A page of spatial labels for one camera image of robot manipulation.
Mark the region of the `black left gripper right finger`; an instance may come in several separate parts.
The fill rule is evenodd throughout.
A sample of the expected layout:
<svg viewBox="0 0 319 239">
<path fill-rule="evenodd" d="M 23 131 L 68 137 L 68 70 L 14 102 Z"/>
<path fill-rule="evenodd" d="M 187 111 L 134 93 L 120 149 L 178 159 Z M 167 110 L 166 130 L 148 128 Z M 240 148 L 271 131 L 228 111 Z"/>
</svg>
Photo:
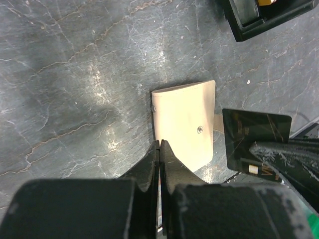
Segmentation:
<svg viewBox="0 0 319 239">
<path fill-rule="evenodd" d="M 311 239 L 296 195 L 279 183 L 208 184 L 160 144 L 162 229 L 169 239 Z"/>
</svg>

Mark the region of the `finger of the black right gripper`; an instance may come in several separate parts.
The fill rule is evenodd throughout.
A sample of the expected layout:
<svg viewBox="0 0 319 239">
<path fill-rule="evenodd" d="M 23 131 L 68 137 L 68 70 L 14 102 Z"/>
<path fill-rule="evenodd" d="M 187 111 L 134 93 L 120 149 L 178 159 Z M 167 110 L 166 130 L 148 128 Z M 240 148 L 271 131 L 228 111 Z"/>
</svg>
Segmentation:
<svg viewBox="0 0 319 239">
<path fill-rule="evenodd" d="M 319 213 L 319 140 L 255 142 L 249 151 L 269 166 L 315 214 Z"/>
</svg>

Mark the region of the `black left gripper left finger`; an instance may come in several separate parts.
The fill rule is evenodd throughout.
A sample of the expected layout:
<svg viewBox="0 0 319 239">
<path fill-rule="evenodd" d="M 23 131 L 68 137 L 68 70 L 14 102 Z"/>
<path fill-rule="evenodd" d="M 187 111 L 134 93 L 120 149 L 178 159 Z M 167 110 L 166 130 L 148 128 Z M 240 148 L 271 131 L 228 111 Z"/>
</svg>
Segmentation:
<svg viewBox="0 0 319 239">
<path fill-rule="evenodd" d="M 36 179 L 14 195 L 3 239 L 155 239 L 159 143 L 116 179 Z"/>
</svg>

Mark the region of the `black VIP card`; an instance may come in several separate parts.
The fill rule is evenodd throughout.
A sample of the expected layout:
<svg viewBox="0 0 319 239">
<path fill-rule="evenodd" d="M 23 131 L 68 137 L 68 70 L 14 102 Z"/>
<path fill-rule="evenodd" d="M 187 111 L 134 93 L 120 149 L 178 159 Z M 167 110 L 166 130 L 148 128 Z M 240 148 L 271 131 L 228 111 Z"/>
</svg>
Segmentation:
<svg viewBox="0 0 319 239">
<path fill-rule="evenodd" d="M 287 143 L 292 118 L 234 109 L 223 109 L 222 116 L 228 169 L 280 183 L 281 178 L 249 149 L 255 142 Z"/>
</svg>

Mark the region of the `beige leather card holder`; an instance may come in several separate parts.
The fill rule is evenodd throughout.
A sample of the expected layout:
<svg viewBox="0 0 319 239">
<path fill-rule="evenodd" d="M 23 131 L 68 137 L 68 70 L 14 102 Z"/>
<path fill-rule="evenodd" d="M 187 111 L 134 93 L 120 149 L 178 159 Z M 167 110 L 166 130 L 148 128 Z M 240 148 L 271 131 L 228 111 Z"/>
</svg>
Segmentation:
<svg viewBox="0 0 319 239">
<path fill-rule="evenodd" d="M 169 142 L 174 155 L 192 172 L 213 159 L 213 133 L 224 133 L 215 114 L 214 80 L 152 91 L 157 141 Z"/>
</svg>

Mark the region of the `black plastic card box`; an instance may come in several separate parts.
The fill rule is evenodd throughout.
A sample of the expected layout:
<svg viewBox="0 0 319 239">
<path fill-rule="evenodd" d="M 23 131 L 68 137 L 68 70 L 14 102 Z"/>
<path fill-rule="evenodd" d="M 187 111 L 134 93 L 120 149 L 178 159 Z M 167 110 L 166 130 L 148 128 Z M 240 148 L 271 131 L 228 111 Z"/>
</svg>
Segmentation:
<svg viewBox="0 0 319 239">
<path fill-rule="evenodd" d="M 219 0 L 237 42 L 254 36 L 298 17 L 319 4 L 317 0 L 277 0 L 259 6 L 257 0 Z"/>
</svg>

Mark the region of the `gold VIP card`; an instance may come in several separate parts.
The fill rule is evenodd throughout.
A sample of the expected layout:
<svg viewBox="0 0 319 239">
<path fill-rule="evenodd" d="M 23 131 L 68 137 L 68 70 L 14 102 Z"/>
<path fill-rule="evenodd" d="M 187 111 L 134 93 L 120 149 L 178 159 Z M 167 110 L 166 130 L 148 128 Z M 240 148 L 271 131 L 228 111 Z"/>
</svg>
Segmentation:
<svg viewBox="0 0 319 239">
<path fill-rule="evenodd" d="M 276 2 L 276 0 L 257 0 L 259 6 L 268 6 Z"/>
</svg>

